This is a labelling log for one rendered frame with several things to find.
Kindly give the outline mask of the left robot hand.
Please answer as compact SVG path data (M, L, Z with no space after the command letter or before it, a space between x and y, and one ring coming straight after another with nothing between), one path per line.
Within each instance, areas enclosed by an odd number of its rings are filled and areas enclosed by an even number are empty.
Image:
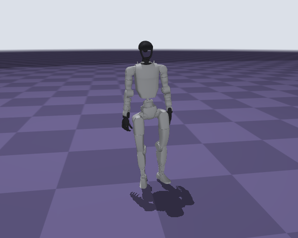
M172 109L171 109L171 108L168 108L167 113L168 113L168 115L169 115L169 124L170 124Z

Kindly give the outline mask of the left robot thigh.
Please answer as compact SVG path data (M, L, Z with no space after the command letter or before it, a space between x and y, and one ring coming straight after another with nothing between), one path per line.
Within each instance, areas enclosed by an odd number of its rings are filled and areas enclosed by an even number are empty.
M159 141L155 143L157 151L162 151L169 139L169 115L166 110L157 109Z

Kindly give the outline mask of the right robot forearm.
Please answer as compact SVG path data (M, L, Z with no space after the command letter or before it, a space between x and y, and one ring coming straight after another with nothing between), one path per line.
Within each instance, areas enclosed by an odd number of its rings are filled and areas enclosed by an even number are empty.
M127 117L127 112L131 110L131 98L127 97L127 90L124 92L124 106L123 106L123 116Z

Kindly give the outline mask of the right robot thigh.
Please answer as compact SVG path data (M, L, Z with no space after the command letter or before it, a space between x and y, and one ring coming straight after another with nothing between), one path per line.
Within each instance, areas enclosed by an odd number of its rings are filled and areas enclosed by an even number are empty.
M145 124L143 112L139 112L132 117L133 131L137 152L146 153L146 146L144 145Z

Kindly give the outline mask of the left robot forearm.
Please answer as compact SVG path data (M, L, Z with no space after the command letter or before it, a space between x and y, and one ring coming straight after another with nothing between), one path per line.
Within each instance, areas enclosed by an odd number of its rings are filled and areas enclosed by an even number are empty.
M168 111L168 108L172 108L172 101L171 101L171 92L170 93L166 93L163 95L164 99L165 99L165 105L166 105L166 110Z

